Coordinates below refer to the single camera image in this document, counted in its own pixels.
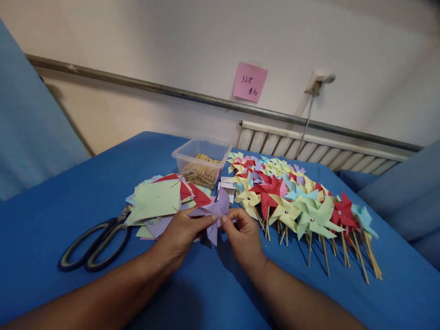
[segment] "clear plastic box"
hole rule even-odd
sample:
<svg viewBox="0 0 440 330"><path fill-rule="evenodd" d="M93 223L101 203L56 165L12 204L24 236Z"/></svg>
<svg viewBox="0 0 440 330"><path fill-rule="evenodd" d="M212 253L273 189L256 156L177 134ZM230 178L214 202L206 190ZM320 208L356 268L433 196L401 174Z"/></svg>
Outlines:
<svg viewBox="0 0 440 330"><path fill-rule="evenodd" d="M187 181L214 190L231 149L230 143L197 137L174 150L172 156L177 161L179 173ZM218 163L198 159L197 157L201 157L200 154Z"/></svg>

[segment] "white radiator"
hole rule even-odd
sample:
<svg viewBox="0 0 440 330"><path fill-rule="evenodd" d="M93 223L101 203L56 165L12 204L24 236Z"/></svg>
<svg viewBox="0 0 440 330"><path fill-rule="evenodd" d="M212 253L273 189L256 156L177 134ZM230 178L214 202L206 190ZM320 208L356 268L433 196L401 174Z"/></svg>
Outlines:
<svg viewBox="0 0 440 330"><path fill-rule="evenodd" d="M238 148L294 159L302 133L242 121ZM319 163L332 171L351 170L381 175L408 157L306 134L298 160Z"/></svg>

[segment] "hand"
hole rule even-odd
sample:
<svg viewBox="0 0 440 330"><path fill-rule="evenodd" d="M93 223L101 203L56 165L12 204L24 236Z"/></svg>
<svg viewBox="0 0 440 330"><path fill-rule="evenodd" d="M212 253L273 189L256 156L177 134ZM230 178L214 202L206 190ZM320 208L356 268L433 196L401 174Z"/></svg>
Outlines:
<svg viewBox="0 0 440 330"><path fill-rule="evenodd" d="M213 225L218 215L208 215L192 219L189 214L196 208L177 212L170 224L160 235L150 251L157 253L163 260L170 263L169 270L174 273L182 266L189 249L200 232Z"/></svg>
<svg viewBox="0 0 440 330"><path fill-rule="evenodd" d="M237 218L234 226L231 220ZM230 210L228 216L222 215L221 222L231 242L235 258L244 271L249 277L260 273L266 266L267 257L261 250L257 222L241 208Z"/></svg>

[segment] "blue curtain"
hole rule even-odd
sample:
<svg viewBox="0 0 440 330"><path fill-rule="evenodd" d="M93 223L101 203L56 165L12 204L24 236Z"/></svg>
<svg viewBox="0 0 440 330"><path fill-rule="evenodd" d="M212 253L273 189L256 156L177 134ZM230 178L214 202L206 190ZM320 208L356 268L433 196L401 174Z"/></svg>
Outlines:
<svg viewBox="0 0 440 330"><path fill-rule="evenodd" d="M357 194L440 270L440 140Z"/></svg>
<svg viewBox="0 0 440 330"><path fill-rule="evenodd" d="M0 200L88 158L62 110L0 21Z"/></svg>

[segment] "black scissors handle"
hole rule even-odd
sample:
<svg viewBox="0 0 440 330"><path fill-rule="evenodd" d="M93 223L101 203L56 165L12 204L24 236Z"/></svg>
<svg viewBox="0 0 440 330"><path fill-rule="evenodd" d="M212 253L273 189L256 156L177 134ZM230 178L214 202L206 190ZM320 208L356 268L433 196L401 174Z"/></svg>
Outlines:
<svg viewBox="0 0 440 330"><path fill-rule="evenodd" d="M84 241L87 237L92 235L94 232L103 229L103 232L96 238L96 240L90 245L87 249L86 253L78 260L73 263L69 262L69 259L75 251L75 249ZM104 251L104 249L109 245L109 243L113 240L115 235L120 230L125 230L125 237L122 244L119 248L105 261L96 264L96 258ZM64 272L78 269L82 265L87 271L95 272L100 271L107 267L109 264L116 259L116 257L122 252L122 250L127 245L127 242L130 238L131 228L124 225L123 221L118 222L118 218L112 218L108 221L102 222L99 225L89 229L87 232L82 234L75 242L72 243L71 246L67 248L67 250L63 253L60 261L58 262L58 269Z"/></svg>

